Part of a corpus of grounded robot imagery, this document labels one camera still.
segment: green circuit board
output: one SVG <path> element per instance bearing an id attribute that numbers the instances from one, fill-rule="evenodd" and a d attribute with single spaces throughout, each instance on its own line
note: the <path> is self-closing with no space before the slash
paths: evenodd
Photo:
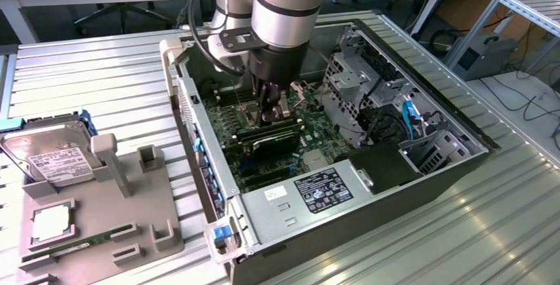
<path id="1" fill-rule="evenodd" d="M 291 106 L 297 105 L 293 108 L 294 118 L 303 120 L 303 127 L 293 129 L 299 134 L 297 148 L 289 153 L 273 155 L 270 159 L 254 163 L 240 158 L 239 153 L 228 155 L 228 148 L 235 146 L 231 140 L 235 134 L 259 129 L 250 115 L 251 111 L 257 110 L 257 102 L 251 98 L 246 98 L 246 101 L 236 98 L 235 104 L 220 106 L 212 99 L 203 101 L 230 170 L 243 193 L 310 171 L 302 161 L 302 155 L 306 152 L 319 149 L 327 161 L 333 162 L 334 158 L 350 149 L 335 125 L 319 107 L 321 104 L 314 98 L 313 91 L 305 89 L 303 96 L 302 102 L 295 92 L 290 92 L 287 98 L 287 103 Z M 250 173 L 240 170 L 240 166 L 247 164 L 252 164 Z"/>

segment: metal slotted table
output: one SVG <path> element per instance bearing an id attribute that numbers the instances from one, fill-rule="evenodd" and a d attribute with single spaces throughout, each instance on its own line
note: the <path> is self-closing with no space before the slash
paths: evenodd
<path id="1" fill-rule="evenodd" d="M 458 60 L 469 47 L 470 41 L 480 33 L 488 19 L 493 16 L 498 5 L 505 5 L 516 14 L 525 17 L 555 36 L 555 39 L 544 47 L 539 57 L 528 66 L 528 70 L 536 65 L 560 41 L 560 0 L 492 0 L 465 39 L 453 48 L 449 56 L 445 58 L 445 64 L 450 69 L 457 65 Z M 502 31 L 510 19 L 512 16 L 500 23 L 494 29 L 496 33 Z"/>
<path id="2" fill-rule="evenodd" d="M 362 19 L 383 37 L 502 149 L 436 201 L 266 284 L 559 282 L 560 176 L 553 165 L 383 16 L 363 11 L 319 20 L 349 18 Z M 147 143 L 166 152 L 184 251 L 100 284 L 227 283 L 202 238 L 206 219 L 166 99 L 158 42 L 179 35 L 162 31 L 25 45 L 9 60 L 16 66 L 13 86 L 4 93 L 9 117 L 64 113 L 83 105 L 99 130 L 115 133 L 120 153 Z M 3 165 L 0 282 L 11 284 L 23 192 L 19 171 L 5 159 Z"/>

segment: motherboard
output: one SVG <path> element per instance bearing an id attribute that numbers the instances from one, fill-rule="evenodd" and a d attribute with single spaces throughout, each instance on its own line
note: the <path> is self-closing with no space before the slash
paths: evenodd
<path id="1" fill-rule="evenodd" d="M 350 149 L 341 127 L 319 103 L 323 86 L 301 83 L 290 89 L 293 116 L 257 125 L 250 89 L 215 93 L 203 100 L 208 119 L 236 184 L 243 193 L 327 166 Z"/>

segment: warning label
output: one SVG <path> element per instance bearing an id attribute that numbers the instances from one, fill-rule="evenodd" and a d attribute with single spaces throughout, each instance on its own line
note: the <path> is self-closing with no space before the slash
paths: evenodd
<path id="1" fill-rule="evenodd" d="M 353 198 L 334 168 L 294 181 L 299 194 L 311 213 L 331 208 Z"/>
<path id="2" fill-rule="evenodd" d="M 29 156 L 27 159 L 49 181 L 68 180 L 92 173 L 79 147 Z"/>

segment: metal shelf frame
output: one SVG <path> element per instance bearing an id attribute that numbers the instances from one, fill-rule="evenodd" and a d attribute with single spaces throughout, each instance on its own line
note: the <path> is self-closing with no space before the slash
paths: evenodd
<path id="1" fill-rule="evenodd" d="M 536 62 L 539 62 L 539 60 L 544 57 L 547 52 L 559 42 L 560 0 L 492 0 L 490 4 L 486 6 L 486 9 L 482 12 L 482 15 L 480 15 L 480 18 L 474 23 L 474 26 L 465 39 L 457 46 L 454 46 L 452 52 L 445 58 L 445 64 L 450 69 L 453 69 L 453 67 L 457 65 L 458 60 L 469 47 L 470 41 L 482 30 L 484 25 L 493 16 L 498 5 L 504 5 L 505 7 L 508 7 L 510 11 L 513 11 L 516 14 L 521 15 L 524 18 L 532 21 L 537 26 L 544 28 L 556 37 L 556 39 L 551 42 L 549 46 L 547 46 L 543 49 L 536 61 L 533 61 L 533 63 L 529 65 L 529 69 L 535 66 Z M 501 22 L 501 24 L 498 24 L 498 26 L 494 29 L 496 33 L 500 33 L 502 31 L 512 17 L 513 15 L 510 15 L 509 18 Z"/>

